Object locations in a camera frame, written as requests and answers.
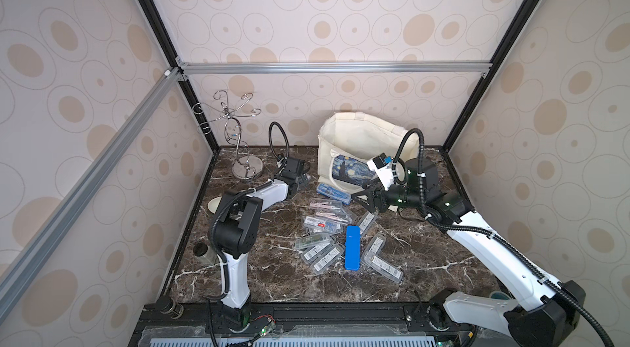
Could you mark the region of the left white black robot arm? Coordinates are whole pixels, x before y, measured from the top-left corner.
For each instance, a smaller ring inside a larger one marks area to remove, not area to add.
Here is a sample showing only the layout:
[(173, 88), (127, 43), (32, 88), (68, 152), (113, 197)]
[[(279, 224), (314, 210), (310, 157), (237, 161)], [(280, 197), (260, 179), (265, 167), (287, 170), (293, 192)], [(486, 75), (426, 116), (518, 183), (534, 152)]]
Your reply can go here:
[(285, 152), (274, 153), (277, 171), (261, 186), (227, 191), (221, 197), (208, 230), (208, 238), (221, 265), (221, 294), (213, 296), (219, 315), (240, 331), (248, 327), (251, 292), (248, 286), (248, 255), (259, 233), (262, 213), (275, 204), (293, 199), (308, 181), (309, 163), (290, 156), (288, 136), (279, 122), (272, 122), (268, 140), (277, 128), (285, 140)]

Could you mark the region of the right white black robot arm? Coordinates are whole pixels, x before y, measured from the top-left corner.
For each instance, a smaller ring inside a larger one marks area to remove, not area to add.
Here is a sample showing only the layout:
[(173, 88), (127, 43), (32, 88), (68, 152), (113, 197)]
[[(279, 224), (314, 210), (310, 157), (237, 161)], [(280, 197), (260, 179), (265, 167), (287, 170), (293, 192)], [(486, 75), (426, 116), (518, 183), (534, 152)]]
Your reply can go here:
[(511, 337), (520, 346), (559, 346), (584, 319), (612, 346), (605, 328), (583, 306), (586, 293), (575, 281), (562, 282), (544, 271), (490, 227), (472, 204), (455, 191), (426, 186), (423, 132), (414, 128), (401, 138), (359, 142), (359, 157), (374, 178), (352, 195), (367, 211), (389, 207), (415, 209), (421, 219), (457, 241), (510, 292), (510, 299), (471, 296), (446, 288), (429, 302), (426, 317), (437, 332), (469, 324)]

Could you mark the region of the clear case pink compass upper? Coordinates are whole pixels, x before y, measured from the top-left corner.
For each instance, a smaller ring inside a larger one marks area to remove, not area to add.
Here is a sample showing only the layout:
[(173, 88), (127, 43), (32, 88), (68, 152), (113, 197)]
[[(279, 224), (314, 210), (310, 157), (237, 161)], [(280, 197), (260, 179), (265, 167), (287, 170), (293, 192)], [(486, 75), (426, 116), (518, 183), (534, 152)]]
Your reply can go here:
[(317, 211), (341, 214), (344, 212), (344, 204), (334, 199), (310, 199), (309, 207)]

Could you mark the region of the cream canvas starry-night tote bag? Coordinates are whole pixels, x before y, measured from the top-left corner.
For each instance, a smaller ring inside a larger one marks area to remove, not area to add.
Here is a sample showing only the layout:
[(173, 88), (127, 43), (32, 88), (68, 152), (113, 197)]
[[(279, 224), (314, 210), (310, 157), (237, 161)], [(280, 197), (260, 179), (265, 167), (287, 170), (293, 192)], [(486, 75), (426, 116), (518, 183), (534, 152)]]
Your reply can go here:
[(319, 181), (350, 195), (362, 191), (362, 185), (376, 176), (367, 161), (381, 153), (392, 158), (397, 183), (405, 180), (400, 161), (416, 158), (422, 171), (423, 132), (363, 112), (338, 112), (328, 118), (320, 128), (318, 144)]

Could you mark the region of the clear case green compass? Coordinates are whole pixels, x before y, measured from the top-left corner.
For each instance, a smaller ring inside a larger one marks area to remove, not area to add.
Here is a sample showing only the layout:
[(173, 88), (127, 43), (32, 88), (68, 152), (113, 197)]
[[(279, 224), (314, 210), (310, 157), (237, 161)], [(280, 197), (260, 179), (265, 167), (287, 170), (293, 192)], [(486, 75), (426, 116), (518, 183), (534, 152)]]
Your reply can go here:
[(328, 232), (316, 232), (311, 235), (298, 238), (294, 243), (294, 249), (304, 251), (321, 243), (329, 242), (330, 240), (331, 235)]

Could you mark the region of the clear case barcode right upper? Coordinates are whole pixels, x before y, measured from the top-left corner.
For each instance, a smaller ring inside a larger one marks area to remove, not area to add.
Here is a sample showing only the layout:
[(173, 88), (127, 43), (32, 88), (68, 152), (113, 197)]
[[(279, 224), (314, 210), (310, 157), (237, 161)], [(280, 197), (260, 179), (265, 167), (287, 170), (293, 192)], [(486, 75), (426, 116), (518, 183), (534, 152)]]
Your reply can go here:
[(366, 212), (359, 221), (359, 234), (364, 236), (366, 232), (370, 229), (370, 227), (377, 220), (378, 214), (373, 214), (371, 212)]

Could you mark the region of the clear case barcode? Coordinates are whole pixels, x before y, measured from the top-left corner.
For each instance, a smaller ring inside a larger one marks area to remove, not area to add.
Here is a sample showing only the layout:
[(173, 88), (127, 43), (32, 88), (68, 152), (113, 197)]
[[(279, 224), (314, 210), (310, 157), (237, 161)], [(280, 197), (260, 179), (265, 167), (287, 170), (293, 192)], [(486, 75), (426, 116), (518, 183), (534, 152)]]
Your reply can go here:
[(326, 255), (331, 249), (335, 247), (336, 242), (333, 240), (328, 240), (326, 242), (318, 243), (317, 245), (307, 248), (304, 252), (300, 254), (300, 258), (306, 264), (313, 264), (321, 257)]
[(364, 236), (366, 232), (370, 229), (370, 227), (377, 220), (378, 214), (373, 214), (371, 212), (366, 212), (359, 221), (359, 234)]
[(375, 272), (384, 276), (388, 280), (393, 281), (395, 284), (400, 284), (402, 282), (402, 271), (378, 255), (374, 253), (366, 253), (364, 256), (364, 263)]
[(313, 269), (313, 273), (315, 275), (323, 274), (342, 257), (344, 251), (344, 246), (339, 244), (326, 247), (312, 263), (311, 268)]

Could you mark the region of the clear case right small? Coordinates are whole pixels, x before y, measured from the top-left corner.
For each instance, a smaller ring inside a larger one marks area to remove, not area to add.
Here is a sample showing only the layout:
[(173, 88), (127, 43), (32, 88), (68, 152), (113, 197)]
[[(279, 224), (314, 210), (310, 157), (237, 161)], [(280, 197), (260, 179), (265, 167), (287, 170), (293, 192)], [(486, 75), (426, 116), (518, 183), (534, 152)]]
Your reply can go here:
[(362, 261), (365, 262), (368, 259), (369, 255), (378, 255), (382, 251), (382, 248), (386, 242), (387, 237), (380, 232), (377, 233), (366, 245), (361, 258)]

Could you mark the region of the clear case barcode lower middle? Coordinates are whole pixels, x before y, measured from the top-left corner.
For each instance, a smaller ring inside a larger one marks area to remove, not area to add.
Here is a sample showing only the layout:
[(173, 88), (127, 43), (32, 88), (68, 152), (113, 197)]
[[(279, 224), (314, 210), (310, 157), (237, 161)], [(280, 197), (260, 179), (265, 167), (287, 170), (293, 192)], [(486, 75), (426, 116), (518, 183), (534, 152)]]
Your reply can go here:
[(335, 247), (336, 242), (333, 240), (328, 240), (326, 242), (318, 243), (317, 245), (307, 248), (304, 252), (300, 254), (300, 258), (306, 264), (313, 264), (321, 257), (326, 255), (331, 249)]

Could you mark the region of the blue opaque case lower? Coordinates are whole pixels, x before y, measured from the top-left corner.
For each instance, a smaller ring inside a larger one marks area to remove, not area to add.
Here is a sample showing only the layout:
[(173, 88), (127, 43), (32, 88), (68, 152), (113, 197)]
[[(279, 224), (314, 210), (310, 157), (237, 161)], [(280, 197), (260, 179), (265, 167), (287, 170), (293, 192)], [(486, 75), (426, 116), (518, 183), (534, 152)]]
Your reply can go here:
[(359, 271), (360, 239), (361, 232), (358, 226), (349, 225), (346, 227), (345, 269), (348, 271)]

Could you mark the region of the clear case barcode far right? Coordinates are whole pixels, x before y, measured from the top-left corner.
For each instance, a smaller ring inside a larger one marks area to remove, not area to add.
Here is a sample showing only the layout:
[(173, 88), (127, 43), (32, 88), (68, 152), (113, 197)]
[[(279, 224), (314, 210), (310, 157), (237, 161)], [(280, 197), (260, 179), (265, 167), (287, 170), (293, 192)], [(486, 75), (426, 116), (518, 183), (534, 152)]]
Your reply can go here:
[(364, 263), (375, 272), (384, 276), (388, 280), (393, 281), (395, 284), (400, 284), (402, 282), (402, 271), (378, 255), (374, 253), (366, 253), (364, 256)]

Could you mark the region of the horizontal aluminium rail back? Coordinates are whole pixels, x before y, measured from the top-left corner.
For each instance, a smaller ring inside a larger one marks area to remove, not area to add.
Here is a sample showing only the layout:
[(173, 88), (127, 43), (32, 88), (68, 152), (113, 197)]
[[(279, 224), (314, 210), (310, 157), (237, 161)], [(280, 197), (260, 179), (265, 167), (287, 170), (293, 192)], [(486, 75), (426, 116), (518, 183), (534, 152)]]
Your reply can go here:
[(190, 75), (298, 75), (353, 73), (487, 73), (492, 62), (479, 60), (455, 61), (386, 61), (386, 62), (288, 62), (288, 63), (187, 63), (167, 70), (168, 74)]

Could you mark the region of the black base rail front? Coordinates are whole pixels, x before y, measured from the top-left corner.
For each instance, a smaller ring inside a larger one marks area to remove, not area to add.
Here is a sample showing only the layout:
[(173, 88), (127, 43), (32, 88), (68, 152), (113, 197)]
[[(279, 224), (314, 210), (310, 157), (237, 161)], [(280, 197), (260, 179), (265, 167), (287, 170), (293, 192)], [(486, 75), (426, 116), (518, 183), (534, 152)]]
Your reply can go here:
[(149, 304), (132, 346), (513, 346), (510, 337), (469, 323), (437, 330), (426, 302), (251, 304), (244, 325), (222, 304)]

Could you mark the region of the aluminium rail left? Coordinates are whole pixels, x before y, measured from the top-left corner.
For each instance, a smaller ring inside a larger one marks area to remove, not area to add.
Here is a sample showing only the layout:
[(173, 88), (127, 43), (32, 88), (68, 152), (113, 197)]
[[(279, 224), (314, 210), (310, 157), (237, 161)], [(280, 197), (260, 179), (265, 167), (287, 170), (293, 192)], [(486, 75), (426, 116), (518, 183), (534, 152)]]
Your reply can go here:
[(42, 267), (84, 212), (167, 93), (182, 78), (181, 68), (170, 68), (140, 106), (116, 132), (68, 195), (56, 207), (1, 281), (1, 320), (5, 321)]

